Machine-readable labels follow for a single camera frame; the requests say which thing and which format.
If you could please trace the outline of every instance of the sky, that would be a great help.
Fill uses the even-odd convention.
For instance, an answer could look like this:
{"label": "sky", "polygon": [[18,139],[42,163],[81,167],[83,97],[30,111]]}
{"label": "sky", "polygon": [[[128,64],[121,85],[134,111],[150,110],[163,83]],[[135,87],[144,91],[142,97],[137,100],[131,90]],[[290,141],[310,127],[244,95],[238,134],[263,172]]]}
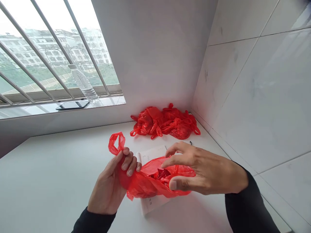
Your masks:
{"label": "sky", "polygon": [[[1,0],[6,9],[23,29],[47,30],[30,0]],[[51,27],[71,31],[75,25],[63,0],[36,0]],[[68,0],[81,28],[100,29],[91,0]],[[6,32],[20,36],[0,10],[0,35]]]}

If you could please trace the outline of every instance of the red plastic bag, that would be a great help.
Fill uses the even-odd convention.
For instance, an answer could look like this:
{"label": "red plastic bag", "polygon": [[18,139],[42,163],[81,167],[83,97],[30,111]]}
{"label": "red plastic bag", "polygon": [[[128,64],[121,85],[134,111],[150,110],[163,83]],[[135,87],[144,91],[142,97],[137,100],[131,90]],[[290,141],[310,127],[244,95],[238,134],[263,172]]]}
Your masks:
{"label": "red plastic bag", "polygon": [[[114,143],[119,137],[118,148],[115,147]],[[108,148],[109,151],[117,155],[121,150],[124,149],[125,137],[122,132],[114,133],[111,135]],[[160,157],[149,161],[140,172],[134,171],[131,177],[126,175],[126,171],[121,169],[123,161],[118,165],[119,181],[123,188],[127,190],[127,197],[130,200],[136,198],[149,198],[156,195],[164,195],[167,198],[176,196],[188,195],[190,191],[184,192],[180,190],[172,191],[169,189],[168,184],[174,176],[187,176],[194,177],[195,172],[192,168],[183,165],[174,165],[162,169],[161,165],[166,160],[165,157]]]}
{"label": "red plastic bag", "polygon": [[130,135],[133,137],[136,134],[151,135],[151,139],[157,136],[162,137],[163,134],[170,134],[173,137],[184,140],[187,139],[191,132],[200,135],[201,132],[197,127],[197,121],[194,116],[189,115],[186,110],[182,113],[177,108],[173,108],[170,103],[168,108],[163,108],[163,111],[156,107],[148,107],[142,111],[138,118],[131,116],[137,123],[134,126]]}

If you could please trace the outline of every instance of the finger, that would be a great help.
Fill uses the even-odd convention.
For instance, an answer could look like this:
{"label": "finger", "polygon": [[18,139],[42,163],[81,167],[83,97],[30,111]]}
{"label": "finger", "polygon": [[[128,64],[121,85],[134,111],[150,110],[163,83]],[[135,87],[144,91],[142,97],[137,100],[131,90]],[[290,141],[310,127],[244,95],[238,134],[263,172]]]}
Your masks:
{"label": "finger", "polygon": [[136,171],[137,172],[140,172],[140,170],[142,169],[142,163],[140,162],[137,162],[137,168],[136,168]]}
{"label": "finger", "polygon": [[105,170],[107,170],[109,174],[110,173],[112,174],[115,168],[117,167],[118,163],[121,161],[122,157],[123,157],[123,151],[120,151],[119,154],[117,154],[117,156],[113,157],[112,160],[110,160]]}
{"label": "finger", "polygon": [[191,148],[191,145],[185,142],[176,142],[174,143],[170,148],[167,149],[165,153],[165,157],[170,157],[171,155],[175,154],[176,152],[184,154],[189,148]]}
{"label": "finger", "polygon": [[126,171],[130,165],[130,163],[132,162],[132,158],[133,158],[133,152],[129,152],[128,155],[125,156],[124,162],[122,164],[122,170]]}
{"label": "finger", "polygon": [[170,158],[164,161],[161,168],[166,168],[173,165],[184,165],[191,167],[193,165],[192,156],[189,154],[172,155]]}
{"label": "finger", "polygon": [[175,176],[169,182],[170,190],[196,191],[201,193],[203,181],[198,177]]}
{"label": "finger", "polygon": [[134,173],[134,170],[136,169],[137,166],[137,158],[136,156],[133,156],[132,162],[130,163],[129,169],[127,170],[127,176],[132,176]]}
{"label": "finger", "polygon": [[130,153],[130,149],[128,147],[124,147],[123,154],[128,155]]}

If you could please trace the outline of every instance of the window bars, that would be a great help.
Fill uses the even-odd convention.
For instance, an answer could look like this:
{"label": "window bars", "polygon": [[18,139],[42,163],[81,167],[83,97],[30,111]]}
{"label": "window bars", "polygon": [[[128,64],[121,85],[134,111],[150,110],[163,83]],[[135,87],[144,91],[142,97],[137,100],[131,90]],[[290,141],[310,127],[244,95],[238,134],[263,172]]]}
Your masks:
{"label": "window bars", "polygon": [[[49,32],[51,33],[51,35],[53,36],[55,42],[57,43],[57,45],[59,46],[59,48],[61,49],[61,51],[63,52],[66,60],[68,61],[69,64],[74,64],[73,60],[71,59],[71,57],[69,56],[68,52],[66,51],[66,49],[64,48],[64,46],[61,44],[60,39],[57,37],[56,33],[53,31],[52,27],[50,26],[49,22],[47,21],[46,17],[44,16],[43,12],[41,11],[41,9],[39,8],[38,4],[36,3],[35,0],[30,0],[31,3],[33,4],[33,6],[35,7],[36,11],[38,12],[38,14],[40,15],[42,21],[45,23],[46,27],[48,28]],[[105,84],[105,81],[103,79],[102,74],[100,73],[100,70],[97,66],[97,63],[94,59],[94,56],[86,42],[86,39],[82,33],[82,30],[76,20],[76,17],[70,7],[70,4],[68,2],[68,0],[64,0],[64,3],[67,7],[67,10],[76,26],[76,29],[79,33],[79,36],[87,50],[88,55],[91,58],[91,61],[93,63],[93,66],[103,84],[103,88],[105,90],[105,94],[106,95],[110,95],[110,91],[108,89],[108,87]],[[19,59],[6,47],[6,45],[4,45],[4,43],[2,43],[0,41],[0,48],[16,63],[17,66],[19,66],[21,68],[22,71],[24,71],[30,79],[32,79],[32,81],[38,85],[38,87],[42,90],[43,93],[45,93],[47,95],[46,98],[48,98],[48,100],[50,101],[57,101],[57,99],[59,100],[59,95],[60,93],[62,93],[63,95],[65,94],[64,91],[67,93],[65,95],[67,95],[66,98],[63,99],[75,99],[75,96],[73,94],[73,92],[75,94],[77,94],[77,90],[69,90],[66,86],[66,84],[63,82],[63,80],[57,75],[57,73],[55,72],[55,70],[52,68],[52,66],[49,64],[49,62],[43,57],[43,55],[40,53],[40,51],[38,50],[38,48],[34,45],[34,43],[30,40],[30,38],[27,36],[27,34],[25,33],[25,31],[20,27],[20,25],[16,22],[16,20],[12,17],[12,15],[9,13],[9,11],[5,8],[5,6],[2,4],[2,2],[0,1],[0,9],[3,11],[3,13],[6,15],[6,17],[11,21],[11,23],[14,25],[14,27],[17,29],[17,31],[22,35],[22,37],[24,38],[24,40],[28,43],[28,45],[33,49],[33,51],[36,53],[36,55],[39,57],[39,59],[43,62],[43,64],[48,68],[48,70],[52,73],[52,75],[54,76],[54,78],[57,80],[57,82],[63,87],[64,90],[58,90],[58,92],[56,93],[56,95],[58,96],[58,98],[56,96],[54,96],[53,92],[49,92],[30,72],[29,70],[19,61]],[[25,91],[23,91],[21,88],[19,88],[14,82],[12,82],[8,77],[6,77],[2,72],[0,72],[0,76],[7,82],[9,83],[16,91],[18,91],[23,97],[25,97],[31,104],[35,104],[36,101],[31,98],[29,96],[29,94],[27,94]],[[112,90],[114,93],[119,94],[120,93],[120,88],[116,88],[116,87],[112,87],[110,90]],[[13,105],[14,101],[11,101],[10,99],[8,99],[6,96],[4,96],[3,94],[0,94],[0,99],[9,104],[9,105]]]}

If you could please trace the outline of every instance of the smartphone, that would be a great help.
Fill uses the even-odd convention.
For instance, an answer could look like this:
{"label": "smartphone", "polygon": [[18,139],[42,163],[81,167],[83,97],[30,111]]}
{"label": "smartphone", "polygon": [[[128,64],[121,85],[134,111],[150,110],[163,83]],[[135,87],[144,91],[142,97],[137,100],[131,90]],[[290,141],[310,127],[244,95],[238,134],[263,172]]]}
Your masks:
{"label": "smartphone", "polygon": [[66,102],[58,106],[56,110],[69,110],[69,109],[80,109],[85,108],[90,102],[80,101],[80,102]]}

